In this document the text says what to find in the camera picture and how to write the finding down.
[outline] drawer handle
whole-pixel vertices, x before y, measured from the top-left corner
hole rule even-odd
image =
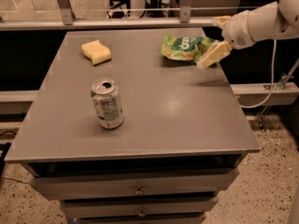
[[[141,212],[138,214],[139,217],[145,217],[146,214],[143,212],[143,210],[141,210]]]
[[[140,186],[137,186],[137,190],[134,192],[136,196],[141,196],[144,194],[144,191],[141,189]]]

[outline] white cable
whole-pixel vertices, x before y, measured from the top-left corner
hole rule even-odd
[[[273,44],[272,63],[271,63],[270,92],[268,93],[267,97],[265,97],[264,100],[261,101],[260,103],[258,103],[257,105],[251,105],[251,106],[240,105],[242,108],[256,108],[260,105],[263,105],[270,98],[270,96],[272,94],[272,88],[273,88],[273,85],[274,85],[274,64],[275,64],[275,56],[276,56],[276,52],[277,52],[277,41],[276,41],[276,39],[274,39],[273,41],[274,41],[274,44]]]

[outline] speckled floor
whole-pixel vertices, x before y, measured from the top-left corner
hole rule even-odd
[[[299,182],[298,143],[278,114],[266,117],[265,133],[257,127],[253,116],[247,118],[262,150],[242,161],[239,177],[230,188],[219,193],[219,202],[206,213],[204,224],[287,223]],[[0,129],[8,125],[0,124]],[[32,178],[18,164],[7,164],[2,176],[25,183]],[[47,201],[28,184],[1,179],[0,223],[67,222],[58,202]]]

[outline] green chip bag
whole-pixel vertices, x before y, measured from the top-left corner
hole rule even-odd
[[[175,37],[167,34],[161,47],[163,56],[171,60],[197,63],[215,40],[208,37]]]

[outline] soda can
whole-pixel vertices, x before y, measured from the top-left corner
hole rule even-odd
[[[114,129],[123,122],[119,87],[111,78],[99,78],[94,81],[91,97],[100,125]]]

